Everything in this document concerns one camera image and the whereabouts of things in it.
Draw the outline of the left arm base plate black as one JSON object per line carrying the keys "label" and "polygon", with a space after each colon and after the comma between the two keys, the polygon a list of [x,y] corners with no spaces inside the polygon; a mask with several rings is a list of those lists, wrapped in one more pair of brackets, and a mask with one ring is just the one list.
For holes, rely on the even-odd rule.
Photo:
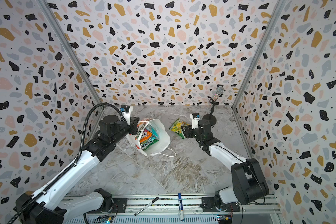
{"label": "left arm base plate black", "polygon": [[125,197],[114,197],[105,199],[103,204],[97,210],[89,211],[88,214],[121,214],[126,212],[128,199]]}

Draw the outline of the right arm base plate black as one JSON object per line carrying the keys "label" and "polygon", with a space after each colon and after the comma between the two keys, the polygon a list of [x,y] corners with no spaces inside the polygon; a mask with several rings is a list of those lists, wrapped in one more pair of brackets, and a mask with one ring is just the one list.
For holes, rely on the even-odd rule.
{"label": "right arm base plate black", "polygon": [[200,207],[203,212],[239,212],[239,203],[223,203],[217,197],[203,197],[201,198]]}

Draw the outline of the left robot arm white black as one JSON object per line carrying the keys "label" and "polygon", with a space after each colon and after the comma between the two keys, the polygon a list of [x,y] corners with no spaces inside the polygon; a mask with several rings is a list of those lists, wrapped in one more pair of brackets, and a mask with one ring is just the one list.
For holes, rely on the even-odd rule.
{"label": "left robot arm white black", "polygon": [[99,122],[99,131],[84,145],[80,156],[32,195],[24,193],[17,199],[15,218],[22,224],[63,224],[87,212],[111,212],[114,209],[112,194],[102,188],[71,202],[62,199],[115,149],[120,140],[137,134],[140,119],[131,118],[129,113],[124,113],[123,117],[128,121],[116,115],[105,116]]}

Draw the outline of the yellow green snack packet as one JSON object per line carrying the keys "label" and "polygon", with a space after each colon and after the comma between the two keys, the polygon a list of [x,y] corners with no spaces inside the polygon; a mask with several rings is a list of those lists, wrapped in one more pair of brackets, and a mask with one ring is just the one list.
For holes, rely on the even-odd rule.
{"label": "yellow green snack packet", "polygon": [[184,122],[180,118],[178,118],[169,128],[170,131],[173,131],[177,135],[179,135],[182,139],[185,138],[183,131],[182,131],[182,126],[187,126],[189,125],[187,122]]}

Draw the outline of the white paper bag red flowers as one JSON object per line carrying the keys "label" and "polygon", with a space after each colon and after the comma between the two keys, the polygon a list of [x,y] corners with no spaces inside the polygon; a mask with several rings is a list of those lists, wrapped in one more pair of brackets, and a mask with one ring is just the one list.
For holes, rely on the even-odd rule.
{"label": "white paper bag red flowers", "polygon": [[155,155],[176,156],[176,152],[169,148],[170,136],[159,119],[142,119],[138,122],[137,128],[137,134],[129,134],[126,139],[138,152],[146,157]]}

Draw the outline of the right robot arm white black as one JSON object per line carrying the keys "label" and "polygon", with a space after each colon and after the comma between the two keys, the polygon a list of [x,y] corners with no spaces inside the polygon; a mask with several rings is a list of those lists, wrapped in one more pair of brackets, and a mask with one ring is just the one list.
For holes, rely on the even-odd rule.
{"label": "right robot arm white black", "polygon": [[232,186],[215,193],[214,206],[218,210],[225,210],[231,203],[247,205],[260,198],[265,199],[269,194],[259,162],[228,149],[213,136],[208,120],[193,119],[192,125],[182,126],[182,132],[186,138],[194,138],[205,153],[218,159],[231,172]]}

